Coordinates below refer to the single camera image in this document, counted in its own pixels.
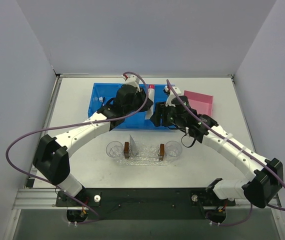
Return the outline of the red-capped toothpaste tube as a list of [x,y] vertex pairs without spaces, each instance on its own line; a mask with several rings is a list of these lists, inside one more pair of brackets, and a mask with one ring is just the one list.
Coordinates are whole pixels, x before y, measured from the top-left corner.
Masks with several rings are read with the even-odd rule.
[[148,86],[148,108],[145,113],[145,120],[149,120],[154,113],[154,103],[155,103],[155,86],[150,84]]

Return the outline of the clear plastic cup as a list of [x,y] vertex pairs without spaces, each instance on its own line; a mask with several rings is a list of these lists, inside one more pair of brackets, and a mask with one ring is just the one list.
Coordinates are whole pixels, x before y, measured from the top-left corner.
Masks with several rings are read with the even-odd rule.
[[112,159],[122,159],[124,157],[124,147],[119,141],[112,141],[106,146],[106,154]]
[[178,158],[182,151],[182,145],[177,142],[177,141],[168,141],[165,145],[164,145],[164,151],[165,154],[168,158]]

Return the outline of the clear holder with brown ends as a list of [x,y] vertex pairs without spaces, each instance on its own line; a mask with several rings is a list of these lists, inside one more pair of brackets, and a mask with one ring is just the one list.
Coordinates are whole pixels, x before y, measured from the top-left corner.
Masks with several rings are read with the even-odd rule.
[[165,158],[165,144],[161,143],[158,146],[147,146],[144,144],[137,145],[139,153],[137,156],[131,155],[130,143],[126,141],[124,143],[123,155],[126,160],[133,161],[151,161],[162,162]]

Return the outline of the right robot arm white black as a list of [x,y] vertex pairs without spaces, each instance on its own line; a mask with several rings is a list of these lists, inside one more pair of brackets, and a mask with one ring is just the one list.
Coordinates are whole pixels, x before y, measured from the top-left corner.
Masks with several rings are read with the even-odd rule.
[[150,120],[156,127],[175,126],[240,170],[243,179],[216,179],[210,185],[218,199],[246,199],[264,208],[282,188],[283,164],[278,159],[269,160],[243,146],[213,118],[192,109],[186,96],[173,98],[170,105],[157,102]]

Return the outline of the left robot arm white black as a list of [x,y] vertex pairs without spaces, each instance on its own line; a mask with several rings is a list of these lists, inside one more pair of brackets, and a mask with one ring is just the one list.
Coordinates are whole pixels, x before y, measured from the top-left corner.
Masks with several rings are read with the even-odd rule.
[[124,122],[124,116],[139,110],[146,112],[153,100],[142,87],[123,84],[116,96],[108,100],[83,126],[51,137],[44,135],[37,146],[33,165],[52,184],[66,191],[74,206],[85,202],[84,186],[71,174],[69,158],[95,137],[107,133]]

